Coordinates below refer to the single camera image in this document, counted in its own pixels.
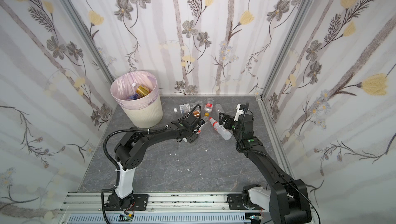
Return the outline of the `clear bottle red-white label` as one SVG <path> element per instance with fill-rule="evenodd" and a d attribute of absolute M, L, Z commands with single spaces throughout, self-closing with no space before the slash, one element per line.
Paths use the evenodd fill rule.
<path fill-rule="evenodd" d="M 202 131 L 202 128 L 201 128 L 201 127 L 202 127 L 204 124 L 205 124 L 204 119 L 203 119 L 203 118 L 199 119 L 197 125 L 192 129 L 191 135 L 192 135 L 193 133 L 199 135 L 199 134 L 201 133 L 201 131 Z"/>

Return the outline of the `blue label water bottle front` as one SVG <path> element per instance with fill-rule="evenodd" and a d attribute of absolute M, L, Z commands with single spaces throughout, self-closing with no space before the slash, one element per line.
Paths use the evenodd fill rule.
<path fill-rule="evenodd" d="M 137 100 L 140 99 L 141 96 L 138 93 L 132 94 L 131 96 L 129 96 L 126 100 Z"/>

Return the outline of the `white bottle red cap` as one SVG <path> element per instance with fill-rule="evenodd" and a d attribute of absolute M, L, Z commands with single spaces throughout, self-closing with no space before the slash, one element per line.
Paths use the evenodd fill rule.
<path fill-rule="evenodd" d="M 210 123 L 214 129 L 227 141 L 232 137 L 232 134 L 226 130 L 222 125 L 220 125 L 214 118 L 209 118 Z"/>

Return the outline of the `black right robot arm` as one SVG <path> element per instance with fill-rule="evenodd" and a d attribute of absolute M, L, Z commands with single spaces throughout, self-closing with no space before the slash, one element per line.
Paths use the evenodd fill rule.
<path fill-rule="evenodd" d="M 235 121 L 225 113 L 220 124 L 230 130 L 236 140 L 236 150 L 244 154 L 264 176 L 270 191 L 253 184 L 243 188 L 243 204 L 247 209 L 259 206 L 267 210 L 275 224 L 306 224 L 312 215 L 307 187 L 284 172 L 267 153 L 263 143 L 254 135 L 252 115 L 241 114 Z"/>

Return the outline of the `brown Nescafe bottle back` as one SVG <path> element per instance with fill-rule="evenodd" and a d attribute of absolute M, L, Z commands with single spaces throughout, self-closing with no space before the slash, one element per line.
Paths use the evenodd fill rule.
<path fill-rule="evenodd" d="M 193 111 L 193 114 L 196 118 L 201 118 L 201 112 L 199 110 Z"/>

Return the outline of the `yellow red tea bottle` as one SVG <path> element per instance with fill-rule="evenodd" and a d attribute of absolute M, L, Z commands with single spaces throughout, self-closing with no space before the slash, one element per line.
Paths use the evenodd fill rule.
<path fill-rule="evenodd" d="M 138 94 L 140 97 L 145 97 L 151 93 L 151 90 L 146 86 L 133 82 L 132 87 L 135 90 L 135 93 Z"/>

